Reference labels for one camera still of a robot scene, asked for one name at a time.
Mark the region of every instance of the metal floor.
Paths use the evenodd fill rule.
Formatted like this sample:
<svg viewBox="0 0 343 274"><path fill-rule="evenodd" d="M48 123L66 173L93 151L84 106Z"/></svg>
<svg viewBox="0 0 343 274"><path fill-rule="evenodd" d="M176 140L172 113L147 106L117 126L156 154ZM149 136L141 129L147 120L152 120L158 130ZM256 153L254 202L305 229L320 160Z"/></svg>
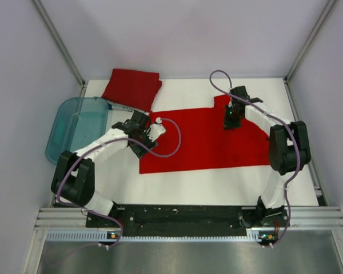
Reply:
<svg viewBox="0 0 343 274"><path fill-rule="evenodd" d="M57 262L84 243L46 243L46 259ZM289 231L274 249L256 243L121 243L90 246L55 268L41 261L38 274L341 274L331 232Z"/></svg>

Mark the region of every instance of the red cloth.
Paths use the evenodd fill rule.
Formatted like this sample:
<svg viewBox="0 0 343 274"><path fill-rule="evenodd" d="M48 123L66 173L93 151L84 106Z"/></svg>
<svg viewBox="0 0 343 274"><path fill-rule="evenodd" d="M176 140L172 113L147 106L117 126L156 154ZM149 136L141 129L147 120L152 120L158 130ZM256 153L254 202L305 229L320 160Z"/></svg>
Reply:
<svg viewBox="0 0 343 274"><path fill-rule="evenodd" d="M140 174L269 164L267 134L246 119L240 128L224 130L224 105L229 97L217 96L214 101L213 108L152 112L152 121L157 117L175 121L182 142L172 157L159 158L149 153L141 158ZM153 151L169 154L178 144L178 132L170 122L163 125L166 134L160 136Z"/></svg>
<svg viewBox="0 0 343 274"><path fill-rule="evenodd" d="M150 112L161 85L159 73L115 68L102 98Z"/></svg>

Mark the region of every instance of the white table surface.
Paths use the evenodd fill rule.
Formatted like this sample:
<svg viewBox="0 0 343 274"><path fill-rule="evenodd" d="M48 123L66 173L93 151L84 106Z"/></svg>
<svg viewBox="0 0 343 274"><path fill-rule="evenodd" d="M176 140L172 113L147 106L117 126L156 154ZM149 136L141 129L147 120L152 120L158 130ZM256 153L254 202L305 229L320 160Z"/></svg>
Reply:
<svg viewBox="0 0 343 274"><path fill-rule="evenodd" d="M215 83L225 90L229 87L226 79L216 79ZM101 96L107 84L108 80L89 81L85 96ZM282 118L293 120L282 79L233 79L233 86L242 85L246 86L251 97L261 98ZM166 79L152 110L213 107L213 97L217 95L221 93L210 85L208 79ZM111 112L107 128L131 116L126 111ZM101 165L95 165L96 188L116 203L133 204L254 206L270 172L270 166L254 166L139 174L139 160L130 148L118 151ZM282 183L289 176L283 176ZM318 205L307 166L291 182L288 197L293 206Z"/></svg>

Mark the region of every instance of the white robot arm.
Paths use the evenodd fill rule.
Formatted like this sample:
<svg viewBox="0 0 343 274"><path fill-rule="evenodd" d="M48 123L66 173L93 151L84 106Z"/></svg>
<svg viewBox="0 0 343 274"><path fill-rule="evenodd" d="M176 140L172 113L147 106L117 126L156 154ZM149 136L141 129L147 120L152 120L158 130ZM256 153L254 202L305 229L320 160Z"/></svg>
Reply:
<svg viewBox="0 0 343 274"><path fill-rule="evenodd" d="M254 103L264 111L262 113L251 105L246 105L236 99L231 99L226 106L224 128L231 129L240 126L240 120L247 120L256 124L262 131L269 136L269 163L272 172L269 176L264 192L258 198L257 216L262 223L270 223L277 215L284 211L284 180L282 175L287 172L293 172L297 165L297 155L285 127L272 119L268 114L277 117L277 115L268 109L259 98L251 99L246 92L245 86L232 88L230 93L234 96ZM287 119L281 120L288 125L294 139L298 145L300 153L300 170L311 160L308 132L306 124L302 121L291 122Z"/></svg>
<svg viewBox="0 0 343 274"><path fill-rule="evenodd" d="M156 140L166 132L160 118L155 123L147 126L149 121L150 118L147 115L135 111L131 119L125 123L118 122L114 124L108 132L90 145L75 152L63 152L57 163L51 185L52 192L55 194L58 192L63 178L79 156L92 151L79 162L76 170L71 173L64 183L61 197L81 207L108 215L114 202L96 191L94 163L100 164L117 151L128 146L139 158L143 157L147 150L137 143L128 141L128 138L139 141L151 150L157 145Z"/></svg>

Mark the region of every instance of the white wall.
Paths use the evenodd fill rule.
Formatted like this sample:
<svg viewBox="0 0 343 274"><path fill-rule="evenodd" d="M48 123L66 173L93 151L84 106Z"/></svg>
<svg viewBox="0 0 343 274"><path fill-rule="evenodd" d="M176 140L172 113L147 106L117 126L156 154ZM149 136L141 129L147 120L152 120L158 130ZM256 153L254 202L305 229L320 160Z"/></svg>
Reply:
<svg viewBox="0 0 343 274"><path fill-rule="evenodd" d="M29 0L0 0L0 273L19 273L54 166L46 143L78 87Z"/></svg>
<svg viewBox="0 0 343 274"><path fill-rule="evenodd" d="M291 82L329 198L343 211L343 0Z"/></svg>
<svg viewBox="0 0 343 274"><path fill-rule="evenodd" d="M326 0L43 0L86 79L285 76Z"/></svg>

